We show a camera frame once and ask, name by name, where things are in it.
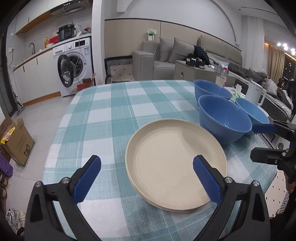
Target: dark blue bowl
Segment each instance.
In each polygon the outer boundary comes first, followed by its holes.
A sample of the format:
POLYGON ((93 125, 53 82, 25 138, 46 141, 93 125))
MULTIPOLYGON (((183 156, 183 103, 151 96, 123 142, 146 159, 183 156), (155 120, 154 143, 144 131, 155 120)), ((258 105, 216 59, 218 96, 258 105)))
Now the dark blue bowl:
POLYGON ((232 94, 227 89, 220 87, 213 82, 207 80, 195 80, 193 83, 195 98, 197 101, 202 95, 216 95, 228 100, 232 97, 232 94))
POLYGON ((269 124, 268 117, 256 105, 243 98, 236 98, 235 103, 243 109, 251 119, 252 125, 255 124, 269 124))
POLYGON ((209 131, 221 145, 228 145, 252 129, 252 122, 245 111, 235 103, 215 95, 198 99, 200 125, 209 131))

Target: person's hand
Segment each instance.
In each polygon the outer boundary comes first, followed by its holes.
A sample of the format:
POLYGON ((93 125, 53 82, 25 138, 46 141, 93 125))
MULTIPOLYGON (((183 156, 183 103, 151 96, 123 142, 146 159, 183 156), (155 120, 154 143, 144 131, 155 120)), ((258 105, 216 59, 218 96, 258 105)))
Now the person's hand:
POLYGON ((289 193, 292 193, 292 192, 294 192, 294 189, 296 187, 296 182, 294 182, 292 184, 288 183, 289 178, 285 172, 284 172, 284 174, 285 174, 285 178, 286 178, 286 189, 289 193))

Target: white pitcher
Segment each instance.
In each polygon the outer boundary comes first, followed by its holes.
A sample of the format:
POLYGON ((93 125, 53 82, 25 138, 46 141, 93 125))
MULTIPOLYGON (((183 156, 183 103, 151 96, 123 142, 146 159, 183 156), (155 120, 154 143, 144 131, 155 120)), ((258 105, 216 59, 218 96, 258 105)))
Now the white pitcher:
POLYGON ((245 99, 252 102, 254 105, 261 106, 263 104, 265 96, 266 96, 266 90, 263 89, 261 85, 257 84, 253 80, 250 80, 249 88, 246 93, 245 99), (262 92, 263 92, 262 100, 260 103, 258 103, 262 92))

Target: plate rim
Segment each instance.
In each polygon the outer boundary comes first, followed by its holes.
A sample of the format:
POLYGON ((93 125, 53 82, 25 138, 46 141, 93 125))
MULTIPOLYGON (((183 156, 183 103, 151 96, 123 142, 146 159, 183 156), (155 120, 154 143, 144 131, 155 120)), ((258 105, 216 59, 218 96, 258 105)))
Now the plate rim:
POLYGON ((149 199, 146 197, 146 195, 144 195, 144 194, 142 193, 142 191, 141 191, 141 190, 135 185, 135 183, 134 183, 133 179, 131 178, 131 175, 130 175, 130 173, 129 173, 129 171, 128 171, 128 167, 127 167, 127 150, 128 150, 128 147, 129 147, 129 145, 130 145, 131 140, 132 140, 133 137, 136 135, 136 133, 138 133, 138 131, 140 131, 142 128, 144 128, 144 127, 146 127, 147 125, 150 125, 150 124, 152 124, 152 123, 154 123, 154 122, 168 121, 168 120, 188 122, 188 123, 190 123, 190 124, 196 125, 196 126, 202 128, 202 129, 204 129, 208 134, 210 134, 210 135, 211 135, 211 136, 217 141, 217 143, 219 144, 219 146, 221 147, 221 149, 222 149, 222 151, 223 151, 223 154, 224 154, 224 157, 225 157, 225 161, 226 161, 226 173, 225 173, 225 175, 222 174, 222 176, 226 176, 226 175, 227 175, 227 158, 226 158, 225 152, 224 152, 224 150, 223 150, 221 144, 218 142, 218 140, 217 140, 217 139, 216 139, 216 138, 215 138, 215 137, 214 137, 209 131, 207 131, 207 130, 206 130, 205 128, 203 128, 202 126, 200 126, 200 125, 198 125, 198 124, 196 124, 196 123, 190 122, 190 121, 188 121, 188 120, 182 120, 182 119, 177 119, 177 118, 165 118, 165 119, 159 119, 159 120, 151 121, 151 122, 149 122, 149 123, 147 123, 147 124, 141 126, 141 128, 139 128, 139 129, 138 129, 138 130, 137 130, 137 131, 131 136, 131 138, 130 138, 130 140, 129 140, 127 146, 126 146, 126 152, 125 152, 125 167, 126 167, 126 173, 127 173, 127 175, 128 175, 128 179, 129 179, 129 181, 130 181, 132 187, 135 189, 135 191, 136 191, 136 192, 137 192, 137 193, 138 193, 138 194, 139 194, 139 195, 140 195, 140 196, 141 196, 146 202, 150 203, 151 205, 153 205, 153 206, 155 206, 155 207, 157 207, 157 208, 160 208, 160 209, 166 210, 166 211, 171 211, 171 212, 181 212, 181 211, 194 210, 194 209, 196 209, 196 208, 199 208, 199 207, 202 207, 202 206, 206 205, 207 203, 205 203, 205 204, 203 204, 203 205, 201 205, 201 206, 198 206, 198 207, 192 208, 192 209, 170 209, 170 208, 167 208, 167 207, 162 207, 162 206, 160 206, 160 205, 157 205, 156 203, 154 203, 154 202, 152 202, 151 200, 149 200, 149 199))

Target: range hood vent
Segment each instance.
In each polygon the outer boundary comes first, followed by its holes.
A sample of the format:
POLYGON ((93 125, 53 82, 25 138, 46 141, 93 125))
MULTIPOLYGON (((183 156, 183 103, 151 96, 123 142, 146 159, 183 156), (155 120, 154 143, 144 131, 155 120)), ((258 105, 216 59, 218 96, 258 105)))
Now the range hood vent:
POLYGON ((89 7, 91 7, 89 0, 72 0, 51 9, 49 13, 53 16, 61 17, 89 7))

